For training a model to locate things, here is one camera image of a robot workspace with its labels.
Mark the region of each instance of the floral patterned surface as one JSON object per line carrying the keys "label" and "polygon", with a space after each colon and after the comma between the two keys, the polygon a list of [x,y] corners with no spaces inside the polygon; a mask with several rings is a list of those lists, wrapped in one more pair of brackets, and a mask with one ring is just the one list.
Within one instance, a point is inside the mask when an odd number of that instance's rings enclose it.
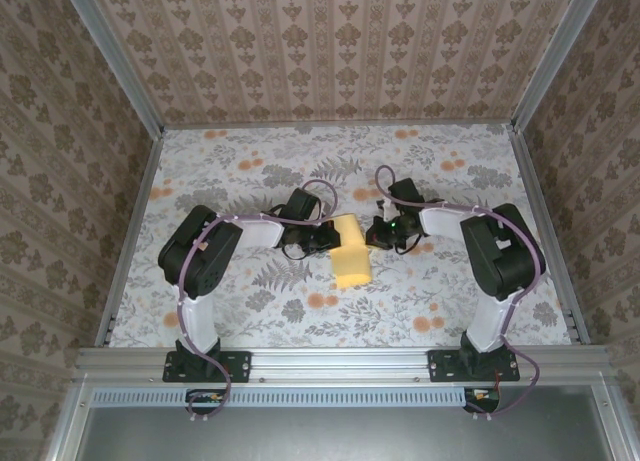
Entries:
{"label": "floral patterned surface", "polygon": [[[373,174],[391,164],[427,199],[516,204],[533,219],[502,125],[357,126],[169,131],[147,205],[111,346],[171,346],[176,300],[158,253],[196,204],[252,213],[286,202],[312,177],[331,181],[337,213],[363,229],[378,213]],[[313,191],[329,199],[324,188]],[[236,251],[217,288],[216,327],[226,346],[455,345],[478,291],[463,246],[430,237],[399,256],[372,250],[373,282],[336,289],[328,254],[290,261],[279,251]],[[549,276],[517,311],[518,344],[568,343]]]}

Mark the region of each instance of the table surface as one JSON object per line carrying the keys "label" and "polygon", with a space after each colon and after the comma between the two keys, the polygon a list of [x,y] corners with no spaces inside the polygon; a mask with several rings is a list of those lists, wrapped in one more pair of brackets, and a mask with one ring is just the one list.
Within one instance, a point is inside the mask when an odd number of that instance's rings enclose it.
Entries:
{"label": "table surface", "polygon": [[[160,249],[197,204],[255,213],[284,203],[314,177],[332,182],[336,213],[366,230],[379,214],[380,164],[412,177],[426,199],[518,206],[537,230],[504,125],[351,126],[180,130],[164,146],[110,346],[173,346],[176,299]],[[311,188],[323,201],[330,193]],[[291,261],[238,250],[215,291],[216,327],[230,347],[455,346],[475,312],[477,284],[461,243],[437,236],[405,256],[371,250],[373,281],[337,289],[328,254]],[[569,344],[552,276],[516,311],[515,344]]]}

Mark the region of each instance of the sponge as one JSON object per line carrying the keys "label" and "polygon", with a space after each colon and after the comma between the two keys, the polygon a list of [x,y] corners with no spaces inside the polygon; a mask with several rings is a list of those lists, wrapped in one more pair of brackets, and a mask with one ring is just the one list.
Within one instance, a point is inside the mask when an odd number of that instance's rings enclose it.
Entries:
{"label": "sponge", "polygon": [[371,282],[369,249],[355,215],[338,216],[333,222],[340,233],[340,247],[329,250],[337,287],[350,288]]}

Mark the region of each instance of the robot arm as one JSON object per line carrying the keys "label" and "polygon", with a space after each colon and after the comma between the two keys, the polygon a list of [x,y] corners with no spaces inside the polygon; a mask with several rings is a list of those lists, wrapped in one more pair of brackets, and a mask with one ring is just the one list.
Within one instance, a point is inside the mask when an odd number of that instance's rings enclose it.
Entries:
{"label": "robot arm", "polygon": [[[389,187],[394,198],[412,203],[425,203],[409,178]],[[473,212],[446,207],[418,208],[382,203],[384,217],[376,216],[367,231],[367,244],[382,249],[406,248],[413,236],[445,236],[463,242],[467,248],[473,275],[481,293],[473,321],[461,344],[469,355],[481,357],[502,347],[501,330],[515,296],[534,279],[534,259],[522,239],[495,219]],[[541,273],[544,258],[531,232],[512,204],[503,204],[493,212],[515,224],[537,251]]]}
{"label": "robot arm", "polygon": [[[300,226],[287,220],[309,219],[320,200],[296,189],[287,204],[278,207],[274,220],[242,216],[219,223],[200,243],[186,271],[184,292],[186,298],[182,314],[191,341],[203,353],[219,350],[219,338],[214,323],[214,289],[222,280],[229,261],[236,249],[248,247],[281,248],[291,244],[301,247],[305,255],[331,249],[340,245],[340,235],[333,221],[320,225]],[[187,215],[158,256],[158,265],[164,277],[172,285],[178,299],[178,281],[185,259],[202,231],[218,215],[206,206],[196,206]],[[177,347],[180,352],[182,344]]]}

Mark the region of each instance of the fern leaf pattern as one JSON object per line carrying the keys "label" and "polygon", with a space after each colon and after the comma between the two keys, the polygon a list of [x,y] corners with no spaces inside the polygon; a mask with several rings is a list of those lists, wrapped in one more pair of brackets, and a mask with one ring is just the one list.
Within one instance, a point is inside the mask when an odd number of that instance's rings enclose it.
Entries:
{"label": "fern leaf pattern", "polygon": [[421,144],[413,144],[409,148],[409,152],[406,154],[404,162],[412,164],[418,162],[423,168],[429,169],[435,159],[436,156],[433,149]]}
{"label": "fern leaf pattern", "polygon": [[292,291],[298,283],[302,283],[311,277],[308,262],[291,261],[289,259],[285,261],[286,263],[274,259],[267,263],[251,284],[274,291],[278,288],[280,292],[283,292],[285,288]]}
{"label": "fern leaf pattern", "polygon": [[342,156],[336,156],[335,158],[326,158],[321,161],[318,166],[311,171],[311,176],[315,178],[326,179],[327,181],[345,182],[347,176],[350,174],[358,174],[362,171],[360,162],[357,159],[349,157],[349,159]]}

